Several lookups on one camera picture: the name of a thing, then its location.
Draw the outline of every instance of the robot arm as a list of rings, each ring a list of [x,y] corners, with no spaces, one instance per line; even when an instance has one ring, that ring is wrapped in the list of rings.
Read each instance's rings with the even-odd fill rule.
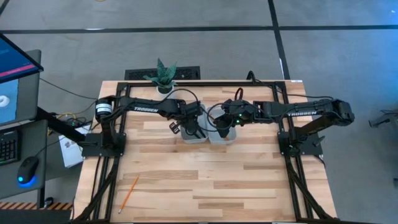
[[[225,114],[215,119],[221,137],[228,134],[228,125],[244,126],[249,123],[278,123],[283,118],[321,115],[321,117],[297,128],[298,138],[304,138],[332,125],[347,126],[354,121],[354,114],[347,102],[341,100],[318,100],[306,103],[282,104],[270,101],[227,100],[221,107]]]
[[[118,108],[113,111],[112,104],[118,102]],[[96,102],[95,118],[101,123],[103,133],[110,133],[114,136],[114,129],[111,122],[121,116],[126,111],[140,111],[146,113],[157,113],[168,120],[174,119],[177,124],[172,123],[170,129],[177,134],[179,126],[183,126],[190,133],[194,133],[197,128],[197,117],[202,114],[200,101],[186,103],[185,100],[164,99],[161,101],[146,100],[141,98],[131,98],[123,96],[107,96]]]

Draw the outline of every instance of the wooden tabletop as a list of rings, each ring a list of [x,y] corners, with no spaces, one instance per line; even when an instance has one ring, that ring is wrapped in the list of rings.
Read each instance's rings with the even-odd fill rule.
[[[114,95],[118,82],[103,82],[100,97]],[[305,94],[302,82],[286,81],[287,93]],[[233,98],[237,87],[184,87],[209,107]],[[273,101],[264,86],[243,87],[247,101]],[[177,98],[194,97],[176,92]],[[131,96],[159,100],[154,87],[134,87]],[[290,103],[306,98],[291,96]],[[294,118],[296,126],[311,117]],[[230,146],[185,144],[157,114],[128,112],[127,144],[119,165],[111,222],[271,222],[294,221],[284,158],[280,155],[276,124],[237,127]],[[90,202],[98,158],[86,159],[75,198],[75,217]],[[302,156],[308,189],[327,213],[336,216],[325,168],[313,156]],[[134,179],[140,178],[121,214],[120,205]],[[100,217],[104,216],[101,204]],[[298,190],[302,216],[302,194]]]

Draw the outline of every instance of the computer monitor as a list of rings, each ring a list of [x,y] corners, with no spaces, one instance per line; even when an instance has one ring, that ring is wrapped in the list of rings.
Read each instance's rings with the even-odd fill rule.
[[[42,71],[43,67],[39,63],[0,34],[0,83]]]

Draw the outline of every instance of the white label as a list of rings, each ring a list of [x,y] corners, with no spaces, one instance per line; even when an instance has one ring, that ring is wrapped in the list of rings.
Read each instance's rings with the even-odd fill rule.
[[[153,113],[156,113],[156,112],[158,111],[158,109],[141,108],[141,107],[138,107],[138,106],[135,106],[135,107],[134,107],[134,110],[135,110],[135,111],[153,112]]]
[[[306,115],[317,115],[316,111],[311,112],[299,112],[299,113],[290,113],[287,114],[288,116],[306,116]]]
[[[107,104],[107,103],[100,103],[98,105],[95,105],[95,109],[98,109],[98,108],[109,108],[109,109],[112,109],[112,106]]]
[[[103,111],[112,113],[112,109],[109,109],[109,108],[98,108],[98,109],[97,109],[97,113],[103,112]]]

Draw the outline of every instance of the yellow pencil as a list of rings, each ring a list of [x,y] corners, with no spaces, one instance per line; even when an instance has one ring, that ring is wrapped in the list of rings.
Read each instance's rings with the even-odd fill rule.
[[[119,209],[119,212],[118,212],[119,214],[122,212],[122,210],[123,210],[123,208],[124,208],[124,206],[125,206],[127,200],[129,199],[130,194],[131,194],[131,192],[132,192],[134,186],[135,186],[136,183],[137,183],[138,177],[139,177],[139,174],[138,174],[137,178],[135,179],[134,183],[132,183],[131,188],[130,188],[130,191],[129,191],[129,193],[126,195],[126,198],[124,198],[124,202],[123,202],[122,206],[120,206],[120,209]]]

